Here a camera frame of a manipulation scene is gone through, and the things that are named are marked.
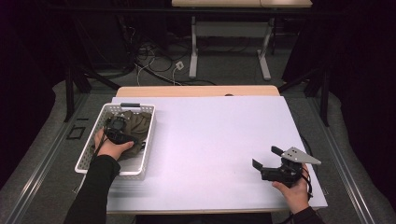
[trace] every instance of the black sleeve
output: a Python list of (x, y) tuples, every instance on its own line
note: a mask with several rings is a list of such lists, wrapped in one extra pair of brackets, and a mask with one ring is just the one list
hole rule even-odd
[(96, 157), (64, 223), (106, 223), (107, 194), (119, 171), (120, 165), (112, 157)]
[(293, 220), (295, 224), (324, 224), (312, 207), (307, 207), (303, 211), (294, 214)]

